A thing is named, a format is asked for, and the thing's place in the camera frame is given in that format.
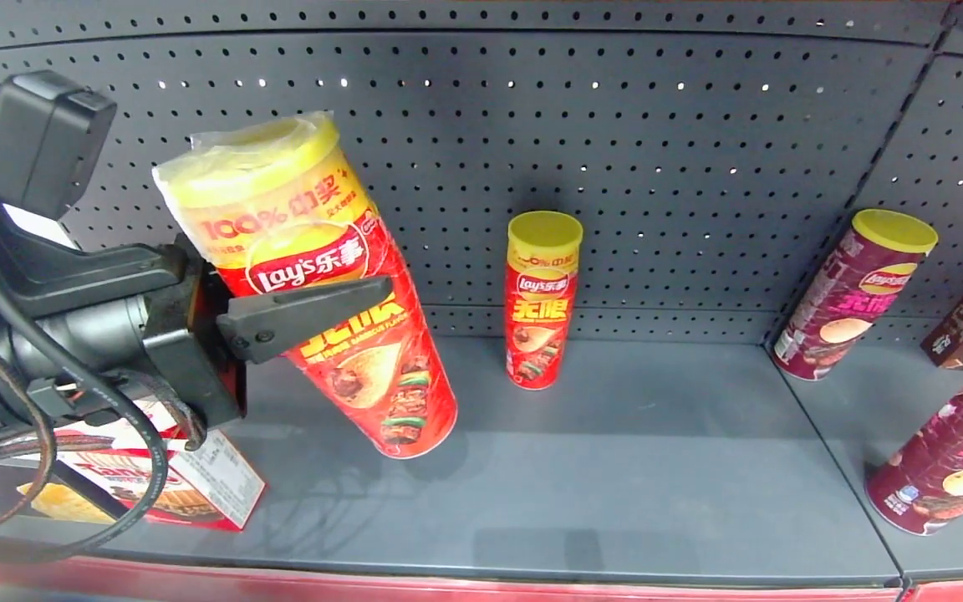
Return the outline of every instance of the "lay's chip canister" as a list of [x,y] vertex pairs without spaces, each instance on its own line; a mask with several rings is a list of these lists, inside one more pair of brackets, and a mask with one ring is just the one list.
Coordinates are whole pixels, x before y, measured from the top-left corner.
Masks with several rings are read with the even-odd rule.
[[512,219],[507,236],[507,374],[523,389],[546,389],[567,345],[582,225],[565,213],[531,211]]
[[192,138],[153,170],[173,217],[238,297],[389,275],[393,293],[287,354],[378,449],[418,457],[458,408],[404,256],[326,113]]
[[779,333],[772,358],[800,380],[821,380],[886,312],[939,233],[916,217],[864,209]]

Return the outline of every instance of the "metal shelf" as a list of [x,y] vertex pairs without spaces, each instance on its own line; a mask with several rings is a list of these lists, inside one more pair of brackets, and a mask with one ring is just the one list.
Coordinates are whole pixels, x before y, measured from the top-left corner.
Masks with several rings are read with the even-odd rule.
[[[886,461],[963,386],[915,347],[859,346],[821,382],[790,380],[862,503],[864,468]],[[963,579],[963,517],[931,537],[898,530],[868,508],[902,573],[917,582]]]
[[[278,360],[251,373],[251,415],[227,430],[272,485],[244,533],[144,523],[104,551],[481,579],[897,579],[759,347],[576,340],[562,379],[528,393],[504,376],[500,339],[438,340],[461,411],[427,457],[385,460]],[[10,525],[3,533],[35,540],[90,529]]]

